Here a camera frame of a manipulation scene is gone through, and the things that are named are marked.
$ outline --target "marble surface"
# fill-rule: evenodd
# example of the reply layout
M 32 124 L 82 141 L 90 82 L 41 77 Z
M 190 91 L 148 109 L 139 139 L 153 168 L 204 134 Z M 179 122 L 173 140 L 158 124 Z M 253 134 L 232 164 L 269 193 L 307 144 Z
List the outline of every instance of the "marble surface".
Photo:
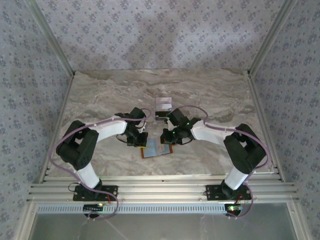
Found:
M 173 107 L 197 105 L 208 122 L 226 127 L 246 123 L 264 141 L 251 94 L 241 72 L 227 69 L 156 69 L 76 72 L 60 130 L 64 135 L 74 120 L 94 123 L 134 107 L 154 112 L 156 97 L 171 97 Z M 184 108 L 188 117 L 203 117 L 195 108 Z M 159 138 L 166 125 L 148 119 L 149 138 Z M 67 167 L 58 155 L 54 160 Z M 220 175 L 231 170 L 227 150 L 205 141 L 174 146 L 173 154 L 142 159 L 139 148 L 126 146 L 115 136 L 99 142 L 92 161 L 99 176 Z M 51 166 L 50 177 L 67 173 Z

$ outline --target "marble tabletop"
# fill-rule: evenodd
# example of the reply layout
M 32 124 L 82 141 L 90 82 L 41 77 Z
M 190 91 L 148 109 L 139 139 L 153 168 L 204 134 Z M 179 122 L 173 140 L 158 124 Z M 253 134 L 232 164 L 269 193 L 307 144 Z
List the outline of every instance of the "marble tabletop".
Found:
M 59 137 L 74 120 L 95 123 L 127 113 L 134 107 L 156 109 L 157 97 L 171 97 L 173 107 L 197 105 L 205 109 L 208 122 L 226 127 L 248 124 L 265 142 L 249 88 L 241 71 L 230 69 L 154 69 L 76 72 Z M 195 108 L 183 108 L 189 118 L 204 115 Z M 159 138 L 166 125 L 148 119 L 148 138 Z M 68 167 L 58 155 L 53 158 Z M 99 176 L 226 174 L 232 162 L 223 146 L 192 141 L 173 147 L 173 154 L 142 159 L 139 148 L 126 146 L 115 136 L 100 141 L 91 163 Z M 50 177 L 68 174 L 51 166 Z

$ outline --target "wall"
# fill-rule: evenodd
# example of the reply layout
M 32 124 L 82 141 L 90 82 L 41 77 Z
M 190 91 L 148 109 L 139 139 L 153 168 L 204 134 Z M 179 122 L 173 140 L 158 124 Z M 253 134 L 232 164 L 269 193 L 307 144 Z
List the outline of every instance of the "wall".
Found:
M 70 78 L 22 0 L 0 9 L 0 239 L 11 239 Z
M 320 2 L 298 0 L 255 76 L 287 181 L 320 239 Z
M 76 71 L 247 69 L 283 0 L 38 0 Z

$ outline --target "patterned wallpaper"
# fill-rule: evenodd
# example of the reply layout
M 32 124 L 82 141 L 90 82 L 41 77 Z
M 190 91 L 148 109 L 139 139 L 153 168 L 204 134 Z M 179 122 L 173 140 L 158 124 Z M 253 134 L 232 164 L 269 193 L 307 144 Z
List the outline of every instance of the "patterned wallpaper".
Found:
M 69 77 L 25 3 L 0 1 L 0 239 L 12 239 Z
M 298 0 L 255 76 L 287 181 L 320 239 L 320 2 Z
M 38 0 L 76 71 L 247 69 L 283 0 Z

